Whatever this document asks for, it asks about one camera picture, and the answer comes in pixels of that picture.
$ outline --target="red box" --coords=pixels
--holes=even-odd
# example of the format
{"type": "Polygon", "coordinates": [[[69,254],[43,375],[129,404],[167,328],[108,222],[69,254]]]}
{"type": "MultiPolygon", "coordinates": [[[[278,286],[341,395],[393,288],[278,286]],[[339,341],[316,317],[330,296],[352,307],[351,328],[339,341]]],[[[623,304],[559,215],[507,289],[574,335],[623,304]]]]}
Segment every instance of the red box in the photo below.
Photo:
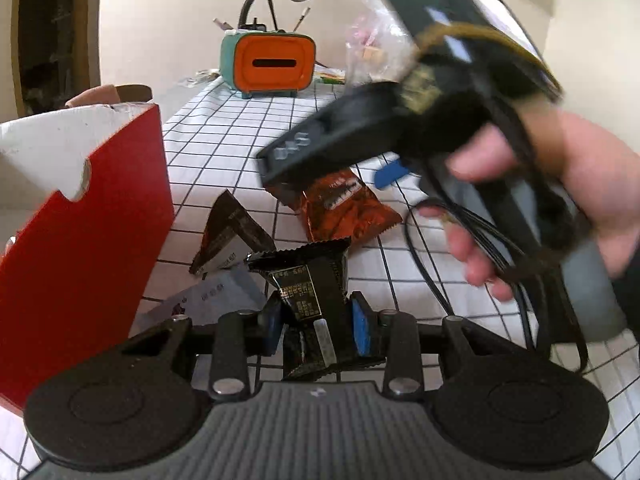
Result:
{"type": "Polygon", "coordinates": [[[127,338],[174,210],[157,105],[0,124],[0,403],[127,338]]]}

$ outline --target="human hand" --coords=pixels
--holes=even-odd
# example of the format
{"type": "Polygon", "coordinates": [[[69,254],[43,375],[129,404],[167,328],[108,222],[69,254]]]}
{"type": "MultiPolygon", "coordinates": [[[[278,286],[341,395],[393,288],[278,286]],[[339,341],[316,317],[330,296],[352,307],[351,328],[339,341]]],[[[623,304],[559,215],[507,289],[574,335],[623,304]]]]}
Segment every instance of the human hand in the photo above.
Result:
{"type": "MultiPolygon", "coordinates": [[[[529,103],[518,113],[540,167],[562,182],[591,219],[609,275],[619,276],[640,236],[640,156],[604,128],[551,105],[529,103]]],[[[486,124],[446,164],[458,179],[475,183],[500,177],[517,160],[500,130],[486,124]]],[[[443,211],[422,208],[420,213],[437,217],[443,211]]],[[[474,286],[488,282],[497,300],[510,300],[511,287],[495,277],[491,261],[469,232],[452,222],[443,224],[449,251],[466,263],[466,280],[474,286]]]]}

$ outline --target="orange front panel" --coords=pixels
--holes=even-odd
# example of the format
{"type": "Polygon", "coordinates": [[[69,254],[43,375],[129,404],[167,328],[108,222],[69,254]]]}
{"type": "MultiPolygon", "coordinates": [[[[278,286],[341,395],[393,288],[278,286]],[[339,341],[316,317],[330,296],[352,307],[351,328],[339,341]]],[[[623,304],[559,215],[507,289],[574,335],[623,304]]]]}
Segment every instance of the orange front panel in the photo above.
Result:
{"type": "Polygon", "coordinates": [[[250,34],[236,45],[234,83],[243,92],[302,90],[311,83],[315,60],[311,38],[250,34]]]}

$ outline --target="table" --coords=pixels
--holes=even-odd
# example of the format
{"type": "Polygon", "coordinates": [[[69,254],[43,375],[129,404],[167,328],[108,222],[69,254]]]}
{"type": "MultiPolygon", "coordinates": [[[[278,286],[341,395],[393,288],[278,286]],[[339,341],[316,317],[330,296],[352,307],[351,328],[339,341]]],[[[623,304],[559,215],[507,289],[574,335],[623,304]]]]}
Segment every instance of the table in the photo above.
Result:
{"type": "MultiPolygon", "coordinates": [[[[196,283],[197,278],[188,273],[188,267],[200,245],[210,206],[225,189],[231,190],[255,221],[273,236],[277,248],[295,248],[306,242],[294,212],[261,188],[254,156],[292,124],[340,97],[343,91],[343,86],[314,83],[295,99],[243,100],[222,81],[207,84],[200,91],[193,89],[197,94],[162,128],[175,221],[140,301],[141,312],[196,283]]],[[[389,153],[358,164],[353,170],[373,189],[374,172],[394,157],[389,153]]],[[[374,192],[402,216],[410,204],[424,196],[414,176],[374,192]]],[[[439,221],[417,217],[411,231],[425,266],[448,295],[456,313],[524,344],[516,304],[498,303],[485,288],[465,282],[462,264],[447,252],[439,221]]],[[[375,310],[399,309],[420,322],[439,322],[444,314],[415,269],[400,226],[353,251],[348,274],[349,292],[360,290],[375,310]]],[[[264,286],[261,277],[255,275],[255,279],[264,286]]],[[[578,362],[571,346],[557,346],[554,360],[569,368],[578,362]]],[[[436,356],[423,356],[422,362],[426,387],[437,388],[442,378],[436,356]]],[[[590,344],[586,377],[603,390],[612,413],[595,461],[612,477],[626,467],[620,479],[640,478],[639,369],[638,345],[630,332],[607,343],[590,344]]],[[[383,373],[383,367],[376,367],[332,374],[322,381],[381,384],[383,373]]],[[[281,378],[281,351],[273,357],[250,360],[252,387],[260,380],[281,378]]],[[[6,453],[0,454],[0,479],[13,480],[18,473],[14,462],[20,462],[23,446],[26,451],[22,473],[37,464],[37,457],[25,438],[21,420],[7,413],[0,413],[0,428],[9,428],[6,436],[0,433],[0,448],[6,453]]]]}

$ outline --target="metal screw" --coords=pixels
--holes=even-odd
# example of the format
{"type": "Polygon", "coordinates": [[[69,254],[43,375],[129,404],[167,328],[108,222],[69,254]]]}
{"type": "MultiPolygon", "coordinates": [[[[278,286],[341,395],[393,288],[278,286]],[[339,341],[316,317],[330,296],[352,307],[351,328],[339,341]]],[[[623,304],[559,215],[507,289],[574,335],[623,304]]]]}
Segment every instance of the metal screw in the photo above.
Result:
{"type": "Polygon", "coordinates": [[[213,391],[219,395],[235,395],[244,390],[244,383],[240,379],[227,377],[213,383],[213,391]]]}
{"type": "Polygon", "coordinates": [[[396,377],[389,381],[389,389],[396,395],[406,395],[416,392],[420,383],[409,377],[396,377]]]}

